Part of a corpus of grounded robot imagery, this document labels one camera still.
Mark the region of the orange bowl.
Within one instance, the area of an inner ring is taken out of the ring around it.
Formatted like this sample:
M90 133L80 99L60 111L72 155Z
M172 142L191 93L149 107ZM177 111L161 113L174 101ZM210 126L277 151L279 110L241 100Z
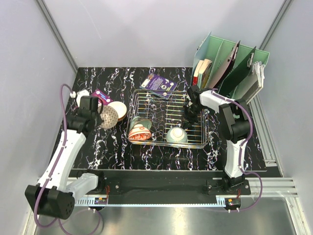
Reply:
M113 101L112 103L108 104L108 106L114 108L117 111L117 114L120 112L127 112L127 106L120 101Z

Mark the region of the wire dish rack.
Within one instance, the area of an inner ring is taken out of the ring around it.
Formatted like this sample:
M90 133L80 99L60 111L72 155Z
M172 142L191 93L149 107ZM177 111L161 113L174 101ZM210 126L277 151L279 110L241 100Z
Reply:
M204 148L209 142L209 111L203 110L198 115L198 122L185 131L187 142L169 142L166 135L171 128L182 127L184 105L189 101L186 91L168 92L169 97L158 96L150 90L134 91L128 113L128 127L135 117L148 119L152 122L152 137L148 140L131 140L133 144L171 146L176 148Z

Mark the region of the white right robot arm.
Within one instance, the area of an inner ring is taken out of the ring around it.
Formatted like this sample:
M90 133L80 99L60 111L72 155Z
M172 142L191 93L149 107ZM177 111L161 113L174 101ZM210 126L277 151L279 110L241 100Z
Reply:
M219 114L220 128L227 140L227 156L222 181L224 192L233 194L240 187L239 179L244 175L243 161L246 143L253 134L253 125L244 99L234 100L216 93L210 88L199 89L197 85L187 90L188 101L184 104L183 129L198 122L203 109L212 109Z

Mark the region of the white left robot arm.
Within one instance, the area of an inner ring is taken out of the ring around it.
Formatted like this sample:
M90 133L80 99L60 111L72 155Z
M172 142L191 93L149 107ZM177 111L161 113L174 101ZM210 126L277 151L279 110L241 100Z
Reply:
M104 175L94 170L83 172L70 184L67 182L77 154L100 120L97 97L82 90L76 99L76 114L66 116L59 145L46 171L36 185L28 185L25 190L25 197L37 215L68 219L74 204L85 194L105 190Z

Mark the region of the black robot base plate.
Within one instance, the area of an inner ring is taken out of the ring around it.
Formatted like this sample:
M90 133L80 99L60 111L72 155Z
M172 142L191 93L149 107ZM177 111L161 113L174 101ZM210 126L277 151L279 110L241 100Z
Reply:
M226 185L221 171L166 170L96 170L104 175L109 186L109 205L119 206L195 206L217 203L216 196L245 196L252 194L252 180L234 187Z

